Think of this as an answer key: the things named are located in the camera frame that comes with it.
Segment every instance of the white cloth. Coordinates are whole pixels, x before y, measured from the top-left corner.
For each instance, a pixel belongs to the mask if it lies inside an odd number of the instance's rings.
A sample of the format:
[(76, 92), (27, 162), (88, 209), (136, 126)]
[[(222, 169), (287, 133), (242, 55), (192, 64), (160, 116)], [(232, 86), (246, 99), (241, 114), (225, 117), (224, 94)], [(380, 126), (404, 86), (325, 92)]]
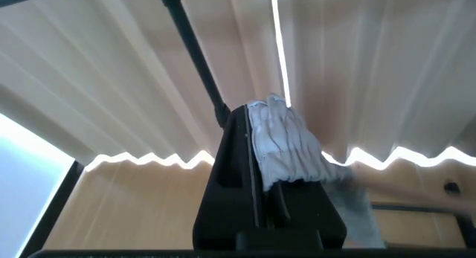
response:
[(277, 181), (321, 181), (330, 201), (347, 227), (347, 237), (366, 248), (383, 248), (380, 230), (365, 189), (352, 187), (348, 167), (328, 162), (303, 118), (276, 94), (266, 102), (248, 104), (251, 139), (263, 189)]

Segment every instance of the beige wall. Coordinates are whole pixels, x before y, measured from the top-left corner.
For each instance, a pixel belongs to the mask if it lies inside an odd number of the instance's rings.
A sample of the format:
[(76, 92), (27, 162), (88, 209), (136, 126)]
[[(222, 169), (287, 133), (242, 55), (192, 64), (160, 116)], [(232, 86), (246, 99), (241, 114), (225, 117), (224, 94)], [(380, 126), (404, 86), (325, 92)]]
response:
[[(406, 187), (443, 193), (451, 179), (463, 194), (476, 194), (475, 168), (445, 162), (417, 170), (397, 161), (385, 171), (359, 165), (377, 178)], [(101, 164), (84, 173), (68, 200), (48, 241), (47, 249), (188, 249), (192, 226), (205, 191), (210, 166), (194, 170), (163, 167), (156, 163), (137, 166), (128, 161)], [(371, 193), (373, 201), (407, 202)], [(375, 211), (382, 236), (389, 243), (463, 248), (454, 217), (445, 214)]]

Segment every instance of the black machine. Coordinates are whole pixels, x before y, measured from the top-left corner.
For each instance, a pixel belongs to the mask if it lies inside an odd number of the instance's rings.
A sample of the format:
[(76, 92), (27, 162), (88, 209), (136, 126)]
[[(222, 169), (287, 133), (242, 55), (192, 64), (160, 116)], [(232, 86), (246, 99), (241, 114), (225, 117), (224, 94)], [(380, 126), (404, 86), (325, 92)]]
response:
[(31, 257), (476, 257), (474, 250), (342, 250), (346, 227), (319, 182), (278, 182), (264, 193), (247, 107), (230, 111), (181, 1), (162, 1), (224, 129), (193, 227), (194, 251), (40, 251)]

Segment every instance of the corrugated metal sheet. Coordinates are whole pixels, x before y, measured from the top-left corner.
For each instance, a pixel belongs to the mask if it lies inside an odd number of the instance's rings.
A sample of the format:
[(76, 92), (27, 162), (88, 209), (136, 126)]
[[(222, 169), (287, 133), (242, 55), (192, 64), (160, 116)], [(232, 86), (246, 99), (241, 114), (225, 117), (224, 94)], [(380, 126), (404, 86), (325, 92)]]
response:
[[(182, 0), (225, 102), (283, 94), (271, 0)], [(278, 0), (291, 102), (340, 160), (437, 155), (476, 115), (475, 0)], [(160, 0), (0, 10), (0, 110), (87, 164), (216, 152), (222, 131)]]

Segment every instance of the black frame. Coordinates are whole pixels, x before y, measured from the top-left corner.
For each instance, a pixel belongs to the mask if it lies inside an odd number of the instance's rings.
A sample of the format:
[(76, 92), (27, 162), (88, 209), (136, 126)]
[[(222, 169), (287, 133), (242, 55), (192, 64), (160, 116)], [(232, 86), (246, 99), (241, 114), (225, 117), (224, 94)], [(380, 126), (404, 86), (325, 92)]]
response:
[[(12, 5), (15, 3), (19, 3), (22, 1), (27, 1), (27, 0), (0, 0), (0, 7)], [(218, 91), (218, 88), (216, 87), (215, 81), (213, 79), (212, 73), (210, 72), (210, 69), (207, 65), (207, 62), (205, 60), (205, 57), (202, 53), (202, 50), (200, 49), (199, 43), (196, 39), (195, 34), (193, 33), (193, 29), (188, 21), (187, 14), (184, 11), (184, 8), (181, 5), (180, 0), (162, 0), (164, 5), (168, 8), (170, 15), (173, 18), (173, 21), (176, 24), (176, 27), (182, 37), (182, 40), (184, 41), (185, 46), (187, 47), (187, 50), (189, 51), (190, 57), (193, 60), (193, 63), (196, 66), (197, 71), (199, 72), (199, 75), (202, 79), (202, 82), (207, 90), (207, 93), (212, 100), (212, 103), (215, 108), (215, 114), (216, 114), (216, 119), (220, 125), (220, 127), (225, 127), (225, 124), (227, 122), (228, 116), (230, 115), (230, 109), (227, 107), (225, 102), (222, 100), (222, 97)], [(69, 169), (65, 179), (61, 183), (57, 193), (55, 194), (53, 200), (51, 201), (50, 205), (48, 206), (48, 209), (46, 210), (44, 216), (41, 218), (38, 226), (36, 227), (35, 231), (33, 232), (31, 238), (29, 239), (28, 243), (26, 244), (24, 250), (22, 251), (22, 254), (20, 257), (28, 257), (31, 254), (39, 251), (42, 249), (43, 245), (45, 244), (51, 230), (54, 227), (54, 224), (56, 223), (59, 215), (61, 214), (62, 209), (64, 208), (66, 202), (68, 201), (69, 196), (71, 195), (71, 192), (73, 191), (74, 187), (76, 186), (77, 181), (79, 180), (81, 173), (84, 170), (84, 166), (79, 164), (77, 161), (73, 163), (71, 168)], [(472, 223), (472, 220), (468, 216), (462, 216), (459, 213), (454, 213), (450, 210), (447, 209), (442, 209), (442, 208), (433, 208), (433, 207), (418, 207), (418, 206), (410, 206), (410, 205), (404, 205), (404, 204), (389, 204), (389, 203), (372, 203), (372, 208), (374, 210), (404, 210), (404, 211), (416, 211), (416, 212), (423, 212), (423, 213), (449, 213), (449, 214), (454, 214), (458, 226), (460, 227), (462, 236), (465, 240), (466, 247), (467, 248), (476, 248), (476, 229)], [(426, 255), (424, 251), (410, 251), (409, 250), (404, 250), (402, 253), (392, 253), (391, 255), (397, 254), (397, 255), (406, 255), (406, 254), (422, 254), (423, 256)], [(78, 256), (78, 255), (85, 255), (85, 256), (90, 256), (90, 255), (108, 255), (108, 254), (115, 254), (115, 255), (120, 255), (123, 256), (124, 254), (129, 253), (131, 256), (138, 255), (138, 256), (143, 256), (146, 254), (146, 252), (140, 251), (46, 251), (42, 252), (46, 256), (52, 255), (52, 256)], [(195, 257), (196, 255), (199, 255), (199, 253), (191, 253), (189, 251), (149, 251), (148, 253), (154, 255), (157, 254), (159, 256), (163, 255), (181, 255), (184, 257)], [(211, 256), (218, 255), (220, 254), (215, 253), (209, 253)], [(384, 253), (381, 251), (353, 251), (352, 253), (347, 253), (345, 255), (342, 255), (342, 253), (339, 253), (339, 255), (336, 254), (331, 254), (331, 252), (327, 252), (330, 257), (346, 257), (346, 255), (353, 256), (356, 255), (357, 257), (362, 257), (362, 256), (367, 256), (367, 255), (376, 255), (380, 254), (383, 255)], [(442, 253), (438, 253), (438, 256), (442, 254), (442, 257), (450, 254), (448, 256), (453, 256), (451, 255), (451, 251), (442, 251)], [(469, 255), (474, 255), (470, 251), (468, 251), (468, 257)], [(467, 255), (466, 253), (461, 253), (458, 252), (457, 255)], [(226, 256), (230, 257), (241, 257), (242, 255), (234, 255), (234, 254), (223, 254)]]

